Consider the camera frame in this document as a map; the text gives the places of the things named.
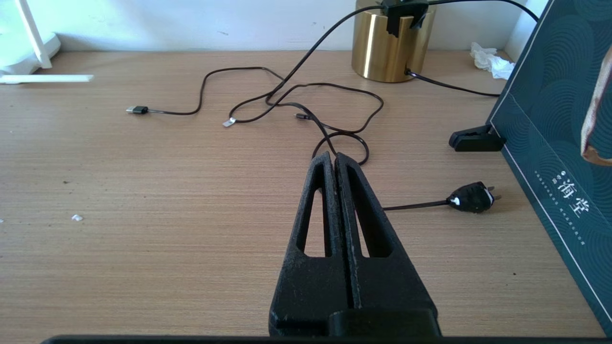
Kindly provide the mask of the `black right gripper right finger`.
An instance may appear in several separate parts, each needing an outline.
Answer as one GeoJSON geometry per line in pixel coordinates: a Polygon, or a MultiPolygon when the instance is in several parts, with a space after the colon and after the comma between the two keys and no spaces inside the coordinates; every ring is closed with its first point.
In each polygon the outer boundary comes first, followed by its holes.
{"type": "Polygon", "coordinates": [[[335,160],[348,309],[338,336],[440,336],[437,308],[356,161],[335,160]]]}

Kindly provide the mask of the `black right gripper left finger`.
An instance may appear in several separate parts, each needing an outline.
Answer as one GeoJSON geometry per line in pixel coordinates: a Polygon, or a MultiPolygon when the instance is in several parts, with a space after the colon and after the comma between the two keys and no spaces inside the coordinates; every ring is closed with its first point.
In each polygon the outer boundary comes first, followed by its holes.
{"type": "Polygon", "coordinates": [[[350,306],[348,243],[337,162],[323,154],[308,168],[269,310],[271,336],[326,336],[330,316],[350,306]],[[323,194],[322,257],[305,253],[317,191],[323,194]]]}

